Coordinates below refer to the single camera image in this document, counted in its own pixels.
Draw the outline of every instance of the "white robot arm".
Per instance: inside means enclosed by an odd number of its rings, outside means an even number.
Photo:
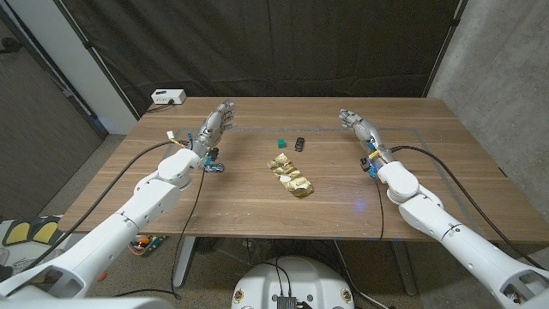
[[[124,206],[60,257],[0,283],[0,299],[84,297],[141,229],[177,205],[181,191],[190,185],[189,171],[200,166],[223,131],[231,128],[233,113],[230,100],[219,105],[202,124],[192,150],[183,148],[164,159],[157,171],[139,181]]]
[[[389,186],[387,196],[399,205],[404,220],[440,242],[506,309],[542,308],[549,304],[549,272],[520,263],[463,225],[443,209],[438,197],[399,161],[376,129],[359,115],[340,110],[343,127],[354,130],[369,151],[367,162]]]

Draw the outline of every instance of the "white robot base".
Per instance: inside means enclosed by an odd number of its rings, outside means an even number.
[[[232,309],[298,307],[354,309],[353,295],[347,282],[330,267],[296,256],[257,265],[240,279],[232,295]]]

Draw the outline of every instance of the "white power strip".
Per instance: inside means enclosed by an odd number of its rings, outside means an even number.
[[[173,100],[173,104],[183,104],[187,94],[183,89],[156,89],[151,98],[154,104],[168,104],[170,100]]]

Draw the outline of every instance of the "black curtain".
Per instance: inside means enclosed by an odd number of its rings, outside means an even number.
[[[65,0],[140,114],[189,96],[420,97],[459,0]]]

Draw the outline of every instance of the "crumpled gold foil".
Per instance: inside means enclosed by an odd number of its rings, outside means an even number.
[[[294,196],[306,197],[314,191],[309,180],[290,162],[285,154],[280,154],[267,162],[267,166]]]

